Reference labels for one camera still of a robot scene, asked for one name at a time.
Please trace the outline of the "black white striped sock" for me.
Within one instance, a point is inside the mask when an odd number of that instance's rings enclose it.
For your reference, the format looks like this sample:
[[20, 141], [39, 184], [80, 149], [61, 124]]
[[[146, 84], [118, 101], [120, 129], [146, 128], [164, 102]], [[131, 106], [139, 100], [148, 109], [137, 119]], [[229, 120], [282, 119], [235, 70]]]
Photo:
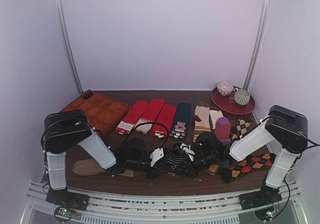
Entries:
[[[174, 164], [175, 164], [175, 163], [182, 162], [182, 161], [190, 161], [190, 162], [191, 162], [191, 160], [190, 160], [190, 158], [188, 157], [187, 154], [182, 154], [182, 155], [181, 155], [181, 153], [178, 153], [178, 152], [176, 152], [176, 151], [173, 151], [173, 152], [172, 152], [172, 158], [173, 158]], [[166, 165], [166, 167], [167, 167], [170, 171], [172, 171], [172, 165]]]

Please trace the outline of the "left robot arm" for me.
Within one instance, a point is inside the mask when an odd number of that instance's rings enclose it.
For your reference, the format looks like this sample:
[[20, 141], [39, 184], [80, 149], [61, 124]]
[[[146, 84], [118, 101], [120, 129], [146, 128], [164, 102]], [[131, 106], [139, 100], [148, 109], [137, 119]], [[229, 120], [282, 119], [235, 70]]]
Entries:
[[44, 132], [40, 143], [44, 152], [44, 165], [49, 176], [52, 197], [61, 206], [72, 201], [67, 191], [66, 154], [78, 145], [84, 149], [104, 170], [112, 175], [122, 174], [127, 169], [148, 172], [164, 158], [162, 147], [147, 154], [139, 139], [125, 139], [119, 148], [112, 151], [94, 130], [81, 109], [58, 112], [44, 119]]

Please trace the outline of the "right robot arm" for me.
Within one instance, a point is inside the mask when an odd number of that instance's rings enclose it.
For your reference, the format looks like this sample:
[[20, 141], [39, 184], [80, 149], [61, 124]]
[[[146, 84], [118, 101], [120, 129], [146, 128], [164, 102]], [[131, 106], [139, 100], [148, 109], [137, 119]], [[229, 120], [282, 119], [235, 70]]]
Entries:
[[214, 165], [224, 182], [231, 183], [253, 170], [266, 168], [265, 187], [256, 194], [256, 200], [265, 205], [275, 197], [275, 189], [307, 149], [307, 131], [308, 121], [304, 115], [274, 105], [254, 129], [238, 136], [230, 146], [223, 146], [212, 132], [196, 138], [202, 150], [199, 154], [181, 145], [178, 156], [182, 160], [176, 170], [197, 175], [199, 170]]

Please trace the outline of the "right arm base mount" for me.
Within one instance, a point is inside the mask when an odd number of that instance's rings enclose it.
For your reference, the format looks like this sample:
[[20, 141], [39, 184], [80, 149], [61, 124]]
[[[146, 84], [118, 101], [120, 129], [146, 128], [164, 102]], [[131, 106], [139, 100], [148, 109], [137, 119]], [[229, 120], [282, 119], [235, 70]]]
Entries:
[[275, 204], [282, 200], [278, 189], [262, 187], [239, 196], [242, 210], [253, 209], [254, 214], [260, 221], [271, 221], [275, 218], [277, 210]]

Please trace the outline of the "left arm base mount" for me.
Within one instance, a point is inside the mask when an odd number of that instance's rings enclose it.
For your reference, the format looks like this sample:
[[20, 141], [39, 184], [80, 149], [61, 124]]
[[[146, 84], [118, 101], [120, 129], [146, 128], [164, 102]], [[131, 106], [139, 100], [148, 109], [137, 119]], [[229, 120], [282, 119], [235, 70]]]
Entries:
[[61, 223], [70, 221], [78, 210], [86, 211], [89, 196], [85, 194], [70, 192], [67, 189], [52, 190], [46, 193], [46, 201], [57, 205], [54, 210], [54, 218]]

